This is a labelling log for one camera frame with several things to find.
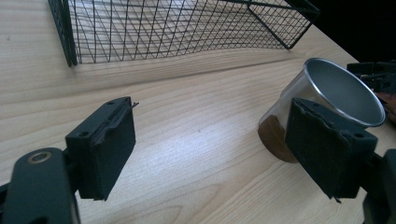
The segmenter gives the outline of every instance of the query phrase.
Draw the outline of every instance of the silver metal cup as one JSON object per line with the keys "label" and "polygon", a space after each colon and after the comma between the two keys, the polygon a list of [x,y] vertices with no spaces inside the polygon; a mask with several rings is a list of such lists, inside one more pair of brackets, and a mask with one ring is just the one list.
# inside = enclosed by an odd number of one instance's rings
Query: silver metal cup
{"label": "silver metal cup", "polygon": [[303,71],[282,91],[260,124],[274,115],[286,130],[293,97],[322,104],[364,128],[380,126],[386,118],[383,106],[364,83],[325,59],[307,60]]}

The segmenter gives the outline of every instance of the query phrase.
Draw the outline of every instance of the cup rim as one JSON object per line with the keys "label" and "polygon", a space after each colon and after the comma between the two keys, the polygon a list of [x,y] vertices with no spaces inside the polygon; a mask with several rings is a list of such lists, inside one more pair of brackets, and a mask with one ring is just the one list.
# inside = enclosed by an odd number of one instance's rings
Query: cup rim
{"label": "cup rim", "polygon": [[[317,62],[317,61],[321,61],[321,62],[327,63],[327,64],[329,64],[331,66],[334,66],[334,67],[340,69],[341,71],[343,71],[344,73],[350,75],[356,81],[358,81],[361,84],[361,86],[369,92],[369,94],[372,96],[372,100],[374,100],[374,102],[375,102],[375,105],[377,105],[378,108],[379,108],[380,114],[378,114],[378,122],[370,122],[369,123],[369,122],[366,122],[366,121],[363,121],[363,120],[356,119],[356,118],[348,115],[346,112],[342,111],[337,106],[335,106],[332,103],[332,101],[330,101],[323,94],[323,92],[318,88],[318,86],[316,85],[316,83],[314,82],[314,80],[312,79],[312,77],[309,74],[309,71],[308,71],[309,64],[312,63],[312,62]],[[385,114],[384,107],[381,105],[381,103],[379,102],[379,100],[375,96],[375,94],[360,79],[358,79],[355,75],[353,75],[352,73],[350,73],[345,68],[343,68],[342,66],[338,65],[337,63],[333,63],[333,62],[331,62],[329,60],[326,60],[326,59],[323,59],[323,58],[310,58],[307,61],[305,61],[305,63],[304,63],[304,75],[307,78],[308,82],[311,84],[311,86],[316,90],[317,94],[319,94],[320,97],[322,97],[335,111],[337,111],[339,114],[341,114],[345,118],[347,118],[349,120],[352,120],[354,123],[359,124],[360,126],[363,126],[363,127],[378,127],[378,126],[382,125],[385,122],[386,114]]]}

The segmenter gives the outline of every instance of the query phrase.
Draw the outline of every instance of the circular hole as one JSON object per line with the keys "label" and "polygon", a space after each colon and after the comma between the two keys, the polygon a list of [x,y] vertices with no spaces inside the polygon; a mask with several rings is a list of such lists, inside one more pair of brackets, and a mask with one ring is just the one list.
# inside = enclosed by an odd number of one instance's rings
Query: circular hole
{"label": "circular hole", "polygon": [[27,159],[27,161],[30,164],[37,164],[37,163],[48,160],[51,157],[51,155],[52,155],[52,153],[50,153],[49,151],[37,152],[36,154],[29,157],[29,159]]}
{"label": "circular hole", "polygon": [[78,134],[78,137],[85,137],[89,134],[89,132],[82,132]]}
{"label": "circular hole", "polygon": [[363,138],[363,137],[364,137],[364,135],[363,135],[363,134],[361,134],[361,133],[355,133],[355,137]]}

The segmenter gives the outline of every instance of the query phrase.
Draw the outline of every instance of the light wood grain surface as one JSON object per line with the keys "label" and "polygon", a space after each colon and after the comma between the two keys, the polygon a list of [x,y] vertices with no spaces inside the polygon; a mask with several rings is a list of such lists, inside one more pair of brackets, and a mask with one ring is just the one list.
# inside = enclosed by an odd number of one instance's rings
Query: light wood grain surface
{"label": "light wood grain surface", "polygon": [[[0,184],[14,162],[131,96],[136,146],[106,202],[82,223],[362,223],[365,192],[329,200],[300,164],[262,145],[258,122],[308,58],[356,62],[316,27],[292,50],[231,49],[67,67],[46,0],[0,1]],[[368,130],[395,146],[387,121]]]}

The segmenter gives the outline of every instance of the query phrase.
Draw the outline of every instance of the black wire grid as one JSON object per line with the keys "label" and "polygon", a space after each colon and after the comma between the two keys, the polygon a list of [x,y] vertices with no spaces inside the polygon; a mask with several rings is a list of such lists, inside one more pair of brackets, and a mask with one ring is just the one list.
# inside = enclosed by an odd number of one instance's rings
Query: black wire grid
{"label": "black wire grid", "polygon": [[305,0],[49,0],[69,65],[210,49],[291,49],[317,18]]}

